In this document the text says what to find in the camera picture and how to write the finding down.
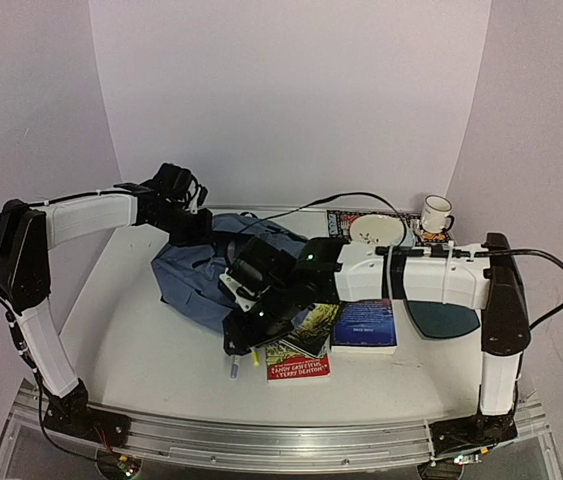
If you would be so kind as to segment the green fantasy cover book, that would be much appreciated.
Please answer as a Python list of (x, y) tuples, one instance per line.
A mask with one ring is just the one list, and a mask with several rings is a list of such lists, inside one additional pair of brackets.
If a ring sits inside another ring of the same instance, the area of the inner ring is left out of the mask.
[(266, 352), (280, 358), (320, 359), (326, 355), (326, 344), (339, 315), (339, 305), (317, 304), (308, 311), (303, 322), (280, 341), (269, 345)]

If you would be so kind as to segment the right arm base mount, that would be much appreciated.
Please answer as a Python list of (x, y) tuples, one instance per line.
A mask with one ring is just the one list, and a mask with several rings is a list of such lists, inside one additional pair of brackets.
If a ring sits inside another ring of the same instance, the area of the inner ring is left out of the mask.
[(468, 417), (436, 421), (429, 426), (433, 458), (445, 460), (461, 452), (495, 447), (514, 440), (518, 433), (511, 415)]

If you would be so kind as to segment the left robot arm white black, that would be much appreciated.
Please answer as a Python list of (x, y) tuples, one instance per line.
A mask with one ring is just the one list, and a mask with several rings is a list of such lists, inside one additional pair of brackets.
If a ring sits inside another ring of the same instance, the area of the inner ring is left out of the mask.
[(8, 200), (0, 209), (0, 306), (14, 347), (41, 385), (60, 399), (80, 388), (57, 319), (58, 274), (75, 253), (112, 233), (151, 227), (175, 245), (196, 245), (211, 233), (207, 187), (188, 168), (164, 163), (150, 178), (37, 201)]

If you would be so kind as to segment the white yellow highlighter pen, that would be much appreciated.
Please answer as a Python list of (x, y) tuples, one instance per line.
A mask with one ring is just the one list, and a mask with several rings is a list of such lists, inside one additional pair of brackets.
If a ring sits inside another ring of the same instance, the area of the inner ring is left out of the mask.
[(259, 357), (259, 353), (257, 351), (253, 351), (252, 354), (252, 363), (254, 367), (258, 367), (261, 362), (260, 362), (260, 357)]

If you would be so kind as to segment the blue student backpack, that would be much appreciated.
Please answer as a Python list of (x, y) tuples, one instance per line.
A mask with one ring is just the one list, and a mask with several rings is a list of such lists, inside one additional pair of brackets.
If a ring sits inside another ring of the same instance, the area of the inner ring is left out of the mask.
[(151, 261), (161, 301), (201, 327), (221, 334), (222, 321), (236, 304), (220, 291), (219, 277), (253, 237), (294, 258), (307, 243), (305, 236), (272, 220), (249, 213), (216, 215), (209, 243), (167, 244)]

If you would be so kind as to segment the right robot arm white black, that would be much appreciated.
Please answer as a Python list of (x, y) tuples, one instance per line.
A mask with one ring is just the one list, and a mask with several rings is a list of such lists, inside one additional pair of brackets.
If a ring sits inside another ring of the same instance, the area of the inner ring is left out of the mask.
[(501, 416), (515, 403), (517, 374), (531, 334), (523, 283), (507, 239), (403, 249), (344, 238), (308, 240), (298, 256), (254, 237), (219, 279), (235, 303), (222, 321), (228, 355), (247, 355), (293, 329), (309, 306), (405, 300), (476, 310), (481, 318), (481, 414)]

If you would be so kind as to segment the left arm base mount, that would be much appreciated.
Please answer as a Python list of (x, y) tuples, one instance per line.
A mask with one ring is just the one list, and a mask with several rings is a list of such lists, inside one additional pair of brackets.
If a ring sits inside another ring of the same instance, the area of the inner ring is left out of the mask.
[(63, 435), (120, 448), (127, 443), (131, 420), (127, 415), (87, 404), (61, 402), (48, 406), (43, 426)]

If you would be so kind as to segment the white pen purple cap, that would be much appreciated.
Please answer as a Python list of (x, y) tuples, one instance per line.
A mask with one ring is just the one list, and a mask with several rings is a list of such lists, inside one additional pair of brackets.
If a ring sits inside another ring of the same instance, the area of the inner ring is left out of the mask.
[(231, 360), (231, 369), (230, 369), (231, 380), (236, 380), (238, 378), (239, 366), (240, 366), (240, 357), (233, 356)]

